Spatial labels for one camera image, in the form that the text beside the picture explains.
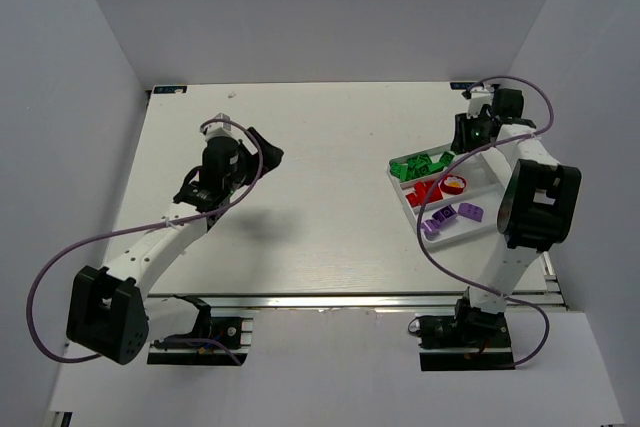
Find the green curved lego piece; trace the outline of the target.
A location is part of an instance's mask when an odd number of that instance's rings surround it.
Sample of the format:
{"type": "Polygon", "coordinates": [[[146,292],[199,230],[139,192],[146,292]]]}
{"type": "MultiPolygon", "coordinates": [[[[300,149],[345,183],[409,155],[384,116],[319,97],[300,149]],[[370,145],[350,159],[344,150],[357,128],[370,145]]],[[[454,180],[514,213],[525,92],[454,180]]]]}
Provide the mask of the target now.
{"type": "Polygon", "coordinates": [[[444,169],[446,168],[446,166],[444,164],[442,164],[441,162],[435,162],[432,164],[428,165],[428,174],[434,174],[434,173],[439,173],[442,172],[444,169]]]}

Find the red 2x4 lego brick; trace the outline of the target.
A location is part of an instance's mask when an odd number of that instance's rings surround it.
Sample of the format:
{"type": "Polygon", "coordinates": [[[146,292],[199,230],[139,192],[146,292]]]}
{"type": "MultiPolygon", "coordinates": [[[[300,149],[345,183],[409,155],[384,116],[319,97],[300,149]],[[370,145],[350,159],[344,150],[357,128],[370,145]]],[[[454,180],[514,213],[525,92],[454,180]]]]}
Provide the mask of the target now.
{"type": "Polygon", "coordinates": [[[421,181],[414,186],[419,204],[429,204],[443,199],[442,192],[435,181],[421,181]]]}

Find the purple lego brick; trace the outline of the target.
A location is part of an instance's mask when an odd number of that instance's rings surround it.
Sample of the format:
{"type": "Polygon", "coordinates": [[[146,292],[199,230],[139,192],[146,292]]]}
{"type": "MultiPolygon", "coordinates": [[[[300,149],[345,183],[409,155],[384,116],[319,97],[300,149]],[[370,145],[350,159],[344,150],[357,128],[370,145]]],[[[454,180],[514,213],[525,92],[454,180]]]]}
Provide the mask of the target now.
{"type": "Polygon", "coordinates": [[[468,220],[481,223],[484,218],[484,209],[472,203],[461,202],[458,207],[458,215],[468,220]]]}

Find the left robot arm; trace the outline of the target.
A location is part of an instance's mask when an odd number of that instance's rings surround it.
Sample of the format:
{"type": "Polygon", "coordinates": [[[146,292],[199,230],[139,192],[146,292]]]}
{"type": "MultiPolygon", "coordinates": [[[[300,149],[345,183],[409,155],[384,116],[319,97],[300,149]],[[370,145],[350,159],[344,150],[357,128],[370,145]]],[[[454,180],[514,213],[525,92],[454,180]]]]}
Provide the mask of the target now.
{"type": "Polygon", "coordinates": [[[146,343],[227,348],[213,328],[210,306],[201,299],[175,295],[154,303],[147,298],[177,258],[226,213],[235,192],[276,169],[284,152],[253,127],[246,136],[255,152],[224,128],[201,131],[206,139],[201,162],[185,176],[160,226],[147,229],[104,266],[82,268],[73,280],[68,339],[120,365],[131,362],[146,343]]]}

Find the purple round lego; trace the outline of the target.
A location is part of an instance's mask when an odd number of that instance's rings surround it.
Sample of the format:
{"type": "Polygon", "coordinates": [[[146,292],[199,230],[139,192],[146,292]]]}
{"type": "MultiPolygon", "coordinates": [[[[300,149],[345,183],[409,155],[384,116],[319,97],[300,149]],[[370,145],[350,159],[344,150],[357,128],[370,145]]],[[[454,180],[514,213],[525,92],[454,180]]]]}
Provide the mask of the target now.
{"type": "Polygon", "coordinates": [[[435,211],[430,218],[421,222],[422,234],[428,239],[436,238],[440,232],[451,224],[458,216],[452,206],[445,206],[435,211]]]}

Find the green 2x3 lego plate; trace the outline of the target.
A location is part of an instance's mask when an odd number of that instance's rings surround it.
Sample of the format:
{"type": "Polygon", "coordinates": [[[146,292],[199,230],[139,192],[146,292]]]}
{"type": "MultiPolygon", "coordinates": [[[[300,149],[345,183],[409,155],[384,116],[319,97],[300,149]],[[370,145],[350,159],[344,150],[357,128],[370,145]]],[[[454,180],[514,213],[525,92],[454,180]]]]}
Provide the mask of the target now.
{"type": "Polygon", "coordinates": [[[430,168],[428,165],[416,166],[410,171],[411,179],[424,177],[430,174],[430,168]]]}

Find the green 2x2 lego brick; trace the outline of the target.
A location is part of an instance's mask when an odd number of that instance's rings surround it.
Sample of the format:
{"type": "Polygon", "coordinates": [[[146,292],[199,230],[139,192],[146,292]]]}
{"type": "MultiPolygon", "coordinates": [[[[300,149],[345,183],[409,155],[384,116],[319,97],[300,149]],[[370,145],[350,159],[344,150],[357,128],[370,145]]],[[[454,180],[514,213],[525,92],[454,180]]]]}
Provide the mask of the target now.
{"type": "Polygon", "coordinates": [[[403,178],[403,168],[405,167],[404,164],[401,163],[392,163],[390,165],[390,173],[398,178],[398,179],[402,179],[403,178]]]}

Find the green upside-down square lego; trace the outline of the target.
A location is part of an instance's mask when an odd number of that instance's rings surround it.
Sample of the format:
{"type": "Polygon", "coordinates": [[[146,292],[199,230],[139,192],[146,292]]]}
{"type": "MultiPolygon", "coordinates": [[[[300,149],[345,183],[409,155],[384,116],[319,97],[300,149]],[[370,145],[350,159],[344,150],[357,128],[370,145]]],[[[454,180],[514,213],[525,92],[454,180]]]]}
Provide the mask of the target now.
{"type": "Polygon", "coordinates": [[[419,164],[420,158],[418,156],[413,156],[407,159],[406,163],[409,169],[415,169],[419,164]]]}

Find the green 2x2 lego front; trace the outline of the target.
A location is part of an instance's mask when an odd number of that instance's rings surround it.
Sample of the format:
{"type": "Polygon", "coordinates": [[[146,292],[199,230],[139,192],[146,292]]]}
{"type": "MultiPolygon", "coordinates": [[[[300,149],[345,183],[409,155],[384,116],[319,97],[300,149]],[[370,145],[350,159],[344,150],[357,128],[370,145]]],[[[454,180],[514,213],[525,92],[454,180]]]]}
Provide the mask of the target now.
{"type": "Polygon", "coordinates": [[[448,167],[453,162],[454,159],[455,159],[454,153],[445,151],[440,155],[438,162],[444,165],[445,167],[448,167]]]}

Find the red lego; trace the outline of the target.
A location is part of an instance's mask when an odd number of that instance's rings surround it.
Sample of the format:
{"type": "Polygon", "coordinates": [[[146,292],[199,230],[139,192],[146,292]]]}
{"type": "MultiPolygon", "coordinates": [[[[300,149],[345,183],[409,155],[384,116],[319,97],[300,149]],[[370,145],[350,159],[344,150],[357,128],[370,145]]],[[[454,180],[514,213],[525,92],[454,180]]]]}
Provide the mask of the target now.
{"type": "Polygon", "coordinates": [[[412,208],[421,206],[423,203],[423,198],[415,192],[408,193],[406,200],[412,208]]]}

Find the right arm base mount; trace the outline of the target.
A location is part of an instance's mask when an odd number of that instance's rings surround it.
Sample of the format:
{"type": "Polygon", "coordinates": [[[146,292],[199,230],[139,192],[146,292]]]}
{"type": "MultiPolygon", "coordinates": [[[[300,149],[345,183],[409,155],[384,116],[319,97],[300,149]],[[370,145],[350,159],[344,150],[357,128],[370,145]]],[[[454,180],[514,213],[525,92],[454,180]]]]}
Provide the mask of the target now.
{"type": "Polygon", "coordinates": [[[515,369],[503,313],[461,308],[454,315],[421,315],[409,322],[407,332],[419,341],[422,372],[515,369]]]}

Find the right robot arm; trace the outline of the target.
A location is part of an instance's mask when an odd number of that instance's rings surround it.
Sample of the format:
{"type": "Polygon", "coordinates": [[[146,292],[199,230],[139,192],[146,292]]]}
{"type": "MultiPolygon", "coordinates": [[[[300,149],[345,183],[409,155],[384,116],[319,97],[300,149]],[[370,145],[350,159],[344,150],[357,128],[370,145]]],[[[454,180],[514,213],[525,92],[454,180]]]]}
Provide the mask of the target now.
{"type": "Polygon", "coordinates": [[[523,111],[520,90],[499,88],[455,116],[454,153],[495,148],[511,168],[497,212],[500,238],[479,279],[456,303],[454,325],[468,338],[501,329],[506,297],[531,262],[564,242],[574,216],[582,173],[549,154],[523,111]]]}

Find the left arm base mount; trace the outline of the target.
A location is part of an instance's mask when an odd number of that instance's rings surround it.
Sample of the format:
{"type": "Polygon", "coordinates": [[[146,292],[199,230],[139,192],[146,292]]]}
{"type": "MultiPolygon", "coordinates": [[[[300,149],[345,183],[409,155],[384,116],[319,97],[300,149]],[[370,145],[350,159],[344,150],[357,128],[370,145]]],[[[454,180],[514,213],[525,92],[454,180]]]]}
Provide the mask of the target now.
{"type": "Polygon", "coordinates": [[[252,343],[253,316],[217,308],[188,295],[145,301],[147,363],[163,366],[239,367],[252,343]]]}

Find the green upside-down long lego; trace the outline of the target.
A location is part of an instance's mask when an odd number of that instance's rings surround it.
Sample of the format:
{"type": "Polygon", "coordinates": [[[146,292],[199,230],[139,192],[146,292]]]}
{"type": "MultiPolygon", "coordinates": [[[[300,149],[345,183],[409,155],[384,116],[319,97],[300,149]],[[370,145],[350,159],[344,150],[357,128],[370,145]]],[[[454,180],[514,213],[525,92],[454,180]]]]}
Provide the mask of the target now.
{"type": "Polygon", "coordinates": [[[428,154],[419,154],[412,158],[413,164],[416,168],[422,168],[425,165],[429,165],[432,163],[432,160],[428,154]]]}

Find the red flower lego brick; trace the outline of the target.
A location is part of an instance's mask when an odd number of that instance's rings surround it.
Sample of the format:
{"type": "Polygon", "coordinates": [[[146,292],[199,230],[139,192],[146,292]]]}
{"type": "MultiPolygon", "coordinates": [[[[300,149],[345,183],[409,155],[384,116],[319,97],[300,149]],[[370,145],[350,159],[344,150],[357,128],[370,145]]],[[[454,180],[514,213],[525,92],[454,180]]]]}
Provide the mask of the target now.
{"type": "Polygon", "coordinates": [[[445,176],[439,184],[439,188],[442,192],[449,195],[460,195],[467,187],[467,181],[457,175],[445,176]]]}

